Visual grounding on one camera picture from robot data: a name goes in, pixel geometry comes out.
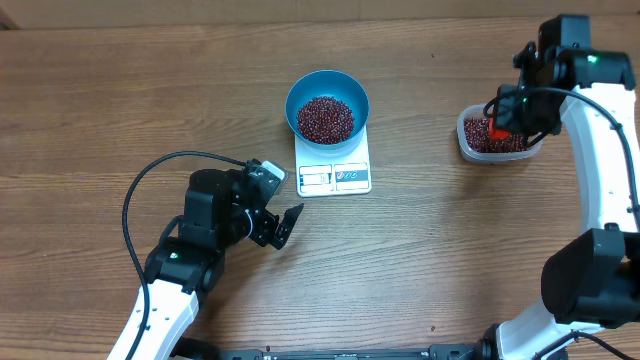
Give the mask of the red scoop with blue handle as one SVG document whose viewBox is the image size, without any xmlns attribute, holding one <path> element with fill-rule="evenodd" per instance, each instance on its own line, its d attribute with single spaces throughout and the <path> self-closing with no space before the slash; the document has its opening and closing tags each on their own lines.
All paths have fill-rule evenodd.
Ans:
<svg viewBox="0 0 640 360">
<path fill-rule="evenodd" d="M 510 133 L 506 130 L 498 129 L 496 127 L 496 121 L 494 118 L 489 119 L 488 124 L 488 136 L 490 141 L 502 141 L 510 136 Z"/>
</svg>

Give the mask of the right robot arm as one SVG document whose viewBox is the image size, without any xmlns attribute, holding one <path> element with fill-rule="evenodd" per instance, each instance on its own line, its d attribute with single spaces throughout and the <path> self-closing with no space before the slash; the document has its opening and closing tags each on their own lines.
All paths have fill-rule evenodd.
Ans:
<svg viewBox="0 0 640 360">
<path fill-rule="evenodd" d="M 566 131 L 580 189 L 580 235 L 550 257 L 539 300 L 493 333 L 496 359 L 562 358 L 578 338 L 639 318 L 639 144 L 631 61 L 591 46 L 590 21 L 562 14 L 513 59 L 516 85 L 484 107 L 489 133 L 532 146 Z"/>
</svg>

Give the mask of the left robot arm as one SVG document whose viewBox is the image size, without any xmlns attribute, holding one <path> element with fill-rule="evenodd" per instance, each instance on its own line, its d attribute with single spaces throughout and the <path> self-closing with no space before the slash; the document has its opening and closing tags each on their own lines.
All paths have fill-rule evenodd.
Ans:
<svg viewBox="0 0 640 360">
<path fill-rule="evenodd" d="M 241 170 L 202 169 L 189 179 L 184 210 L 148 255 L 144 284 L 109 356 L 168 359 L 224 272 L 225 253 L 241 240 L 281 249 L 303 210 L 266 208 L 288 174 L 269 162 Z"/>
</svg>

